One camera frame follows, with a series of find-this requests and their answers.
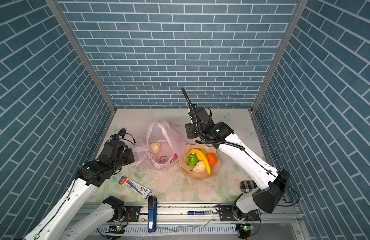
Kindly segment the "yellow fake banana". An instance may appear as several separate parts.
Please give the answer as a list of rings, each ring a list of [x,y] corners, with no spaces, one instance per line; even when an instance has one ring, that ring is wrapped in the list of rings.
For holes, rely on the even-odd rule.
[[[208,173],[209,176],[211,176],[211,174],[212,174],[211,166],[209,164],[209,161],[208,161],[206,155],[201,150],[192,149],[186,155],[186,159],[188,159],[191,155],[196,156],[198,161],[202,162],[204,164],[206,172]]]

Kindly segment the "orange fake tangerine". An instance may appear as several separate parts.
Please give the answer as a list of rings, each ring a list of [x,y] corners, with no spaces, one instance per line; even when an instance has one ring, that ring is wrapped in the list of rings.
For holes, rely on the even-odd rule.
[[[208,153],[206,157],[211,166],[214,166],[218,162],[218,159],[214,153]]]

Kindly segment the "green fake fruit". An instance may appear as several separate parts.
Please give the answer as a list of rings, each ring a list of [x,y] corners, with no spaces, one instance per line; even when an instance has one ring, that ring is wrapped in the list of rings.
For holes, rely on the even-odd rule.
[[[196,156],[196,154],[189,154],[189,155],[187,155],[187,157],[186,157],[186,164],[189,167],[194,167],[198,162],[199,162],[199,160],[198,160],[198,157]]]

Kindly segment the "pink plastic bag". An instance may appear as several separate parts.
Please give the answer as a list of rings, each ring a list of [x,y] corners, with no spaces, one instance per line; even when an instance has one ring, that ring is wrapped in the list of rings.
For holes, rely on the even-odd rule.
[[[152,143],[160,142],[161,150],[154,154],[150,149]],[[148,127],[144,139],[139,139],[132,148],[134,166],[141,169],[166,170],[170,168],[185,152],[185,140],[176,132],[167,121],[154,121]],[[173,163],[174,154],[178,159]]]

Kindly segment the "cream fake pear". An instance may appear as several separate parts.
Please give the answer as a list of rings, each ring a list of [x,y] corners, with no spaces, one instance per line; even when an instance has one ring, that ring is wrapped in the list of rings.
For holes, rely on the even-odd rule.
[[[194,168],[192,170],[194,172],[197,172],[197,173],[206,172],[206,166],[205,166],[204,162],[199,161],[199,162],[197,162],[197,164],[194,166]]]

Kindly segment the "peach scalloped bowl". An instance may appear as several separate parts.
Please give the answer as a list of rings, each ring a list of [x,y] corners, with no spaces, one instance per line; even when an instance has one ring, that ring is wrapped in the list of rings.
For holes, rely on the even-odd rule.
[[[179,163],[181,172],[198,182],[215,177],[221,165],[216,149],[201,144],[187,144]]]

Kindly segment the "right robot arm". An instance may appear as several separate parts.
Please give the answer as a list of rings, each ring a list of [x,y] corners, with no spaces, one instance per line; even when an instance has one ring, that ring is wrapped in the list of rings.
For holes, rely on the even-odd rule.
[[[213,145],[227,154],[254,180],[256,188],[241,194],[232,205],[232,212],[238,219],[253,210],[273,213],[289,186],[290,173],[279,171],[263,161],[246,146],[234,130],[224,122],[214,123],[211,113],[194,104],[189,105],[191,123],[185,126],[189,139],[199,144]]]

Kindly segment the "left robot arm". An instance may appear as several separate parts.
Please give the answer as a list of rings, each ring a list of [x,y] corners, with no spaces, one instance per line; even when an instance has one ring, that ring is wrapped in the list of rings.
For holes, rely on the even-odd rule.
[[[83,240],[102,224],[123,220],[127,213],[124,201],[110,196],[82,220],[69,227],[69,223],[87,199],[123,166],[132,164],[132,149],[120,139],[110,139],[97,160],[85,163],[79,170],[58,203],[25,236],[26,240]]]

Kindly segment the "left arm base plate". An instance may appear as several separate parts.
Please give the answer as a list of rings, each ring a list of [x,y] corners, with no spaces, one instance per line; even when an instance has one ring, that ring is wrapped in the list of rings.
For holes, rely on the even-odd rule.
[[[121,218],[121,222],[138,222],[140,218],[141,208],[141,206],[125,206],[124,216]]]

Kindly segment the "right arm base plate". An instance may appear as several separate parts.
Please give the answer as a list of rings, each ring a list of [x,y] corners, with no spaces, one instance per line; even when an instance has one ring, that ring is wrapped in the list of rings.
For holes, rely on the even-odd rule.
[[[245,214],[233,205],[216,205],[215,210],[217,211],[220,221],[222,222],[260,220],[258,210],[253,210]]]

